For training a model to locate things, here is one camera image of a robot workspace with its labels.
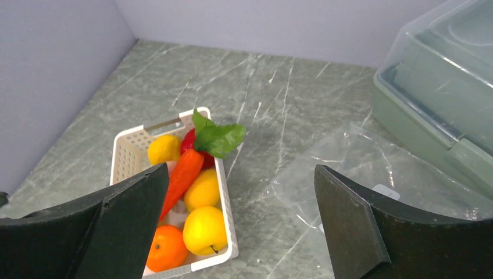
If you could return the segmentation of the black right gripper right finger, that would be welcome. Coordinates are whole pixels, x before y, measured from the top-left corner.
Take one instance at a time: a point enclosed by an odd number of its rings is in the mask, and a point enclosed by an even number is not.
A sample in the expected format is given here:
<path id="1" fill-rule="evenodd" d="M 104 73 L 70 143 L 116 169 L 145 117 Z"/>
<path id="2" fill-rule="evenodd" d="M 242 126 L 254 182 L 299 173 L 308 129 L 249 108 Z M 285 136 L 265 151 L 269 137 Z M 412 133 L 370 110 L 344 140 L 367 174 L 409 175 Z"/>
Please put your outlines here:
<path id="1" fill-rule="evenodd" d="M 335 278 L 491 278 L 492 220 L 406 205 L 318 164 L 314 186 Z"/>

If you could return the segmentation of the yellow toy mango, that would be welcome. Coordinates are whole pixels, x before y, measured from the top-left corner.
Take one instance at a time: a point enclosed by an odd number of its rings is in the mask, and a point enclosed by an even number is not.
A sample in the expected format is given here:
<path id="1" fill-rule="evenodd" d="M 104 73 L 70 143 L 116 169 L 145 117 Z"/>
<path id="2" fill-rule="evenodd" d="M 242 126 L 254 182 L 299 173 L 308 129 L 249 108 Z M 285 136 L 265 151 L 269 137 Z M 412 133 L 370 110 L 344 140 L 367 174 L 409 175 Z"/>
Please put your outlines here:
<path id="1" fill-rule="evenodd" d="M 201 171 L 183 197 L 188 213 L 204 206 L 216 206 L 219 200 L 219 182 L 215 169 Z"/>

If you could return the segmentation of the white perforated plastic basket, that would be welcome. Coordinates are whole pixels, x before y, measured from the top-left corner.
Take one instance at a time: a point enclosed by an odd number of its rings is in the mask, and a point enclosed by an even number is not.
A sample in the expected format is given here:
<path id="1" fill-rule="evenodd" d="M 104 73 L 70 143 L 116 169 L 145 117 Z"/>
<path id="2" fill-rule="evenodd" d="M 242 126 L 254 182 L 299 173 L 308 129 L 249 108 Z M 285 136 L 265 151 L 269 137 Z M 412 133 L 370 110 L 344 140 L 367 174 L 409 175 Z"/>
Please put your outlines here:
<path id="1" fill-rule="evenodd" d="M 192 115 L 193 110 L 187 110 L 179 113 L 175 119 L 142 124 L 118 133 L 113 142 L 109 184 L 119 183 L 150 168 L 151 164 L 148 160 L 147 149 L 151 141 L 155 137 L 165 134 L 171 134 L 179 138 L 184 137 L 190 129 L 194 128 Z M 199 256 L 190 253 L 184 263 L 174 269 L 155 273 L 146 267 L 144 268 L 142 278 L 173 278 L 183 276 L 187 273 L 222 264 L 238 256 L 239 248 L 233 211 L 228 194 L 224 164 L 221 159 L 215 160 L 215 169 L 219 179 L 219 209 L 223 212 L 223 219 L 226 225 L 227 246 L 212 255 Z"/>

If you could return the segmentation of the orange toy tangerine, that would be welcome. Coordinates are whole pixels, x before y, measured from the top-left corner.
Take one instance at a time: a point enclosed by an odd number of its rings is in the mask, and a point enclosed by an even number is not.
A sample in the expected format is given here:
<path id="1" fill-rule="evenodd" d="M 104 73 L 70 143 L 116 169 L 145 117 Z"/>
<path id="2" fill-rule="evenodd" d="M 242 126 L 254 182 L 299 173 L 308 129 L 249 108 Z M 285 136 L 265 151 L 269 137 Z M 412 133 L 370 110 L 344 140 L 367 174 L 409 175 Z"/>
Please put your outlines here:
<path id="1" fill-rule="evenodd" d="M 181 266 L 188 256 L 183 233 L 176 226 L 159 226 L 152 240 L 146 267 L 161 272 Z"/>

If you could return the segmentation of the clear zip top bag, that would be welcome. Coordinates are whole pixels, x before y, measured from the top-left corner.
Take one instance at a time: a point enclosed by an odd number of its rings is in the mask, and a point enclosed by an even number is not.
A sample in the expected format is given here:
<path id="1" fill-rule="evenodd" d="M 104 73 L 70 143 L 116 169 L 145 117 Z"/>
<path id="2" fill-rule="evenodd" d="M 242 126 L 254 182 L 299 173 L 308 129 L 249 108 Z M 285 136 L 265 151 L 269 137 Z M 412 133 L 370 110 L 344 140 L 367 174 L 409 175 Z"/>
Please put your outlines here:
<path id="1" fill-rule="evenodd" d="M 463 220 L 492 220 L 492 201 L 399 146 L 352 124 L 321 139 L 273 180 L 276 198 L 306 233 L 312 252 L 331 265 L 315 195 L 315 167 L 328 166 L 352 181 L 406 205 Z"/>

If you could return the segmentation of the yellow toy apple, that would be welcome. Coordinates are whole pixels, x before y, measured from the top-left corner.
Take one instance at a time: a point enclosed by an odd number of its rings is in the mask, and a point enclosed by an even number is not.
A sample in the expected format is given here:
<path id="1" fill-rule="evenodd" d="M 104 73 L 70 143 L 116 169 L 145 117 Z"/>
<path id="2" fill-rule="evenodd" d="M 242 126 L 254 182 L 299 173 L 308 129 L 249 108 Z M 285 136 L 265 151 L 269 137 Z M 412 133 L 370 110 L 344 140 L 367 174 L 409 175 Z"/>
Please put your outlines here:
<path id="1" fill-rule="evenodd" d="M 193 210 L 184 223 L 183 241 L 195 255 L 217 254 L 227 246 L 223 213 L 214 206 Z"/>

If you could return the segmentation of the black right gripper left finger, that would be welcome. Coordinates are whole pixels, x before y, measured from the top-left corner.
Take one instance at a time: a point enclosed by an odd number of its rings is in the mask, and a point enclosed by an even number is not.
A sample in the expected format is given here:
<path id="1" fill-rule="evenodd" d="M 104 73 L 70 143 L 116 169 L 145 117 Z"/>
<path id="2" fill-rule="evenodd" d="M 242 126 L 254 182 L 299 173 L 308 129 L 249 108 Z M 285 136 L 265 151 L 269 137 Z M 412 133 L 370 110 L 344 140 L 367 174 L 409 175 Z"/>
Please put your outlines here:
<path id="1" fill-rule="evenodd" d="M 141 278 L 169 174 L 158 164 L 18 219 L 1 219 L 2 278 Z"/>

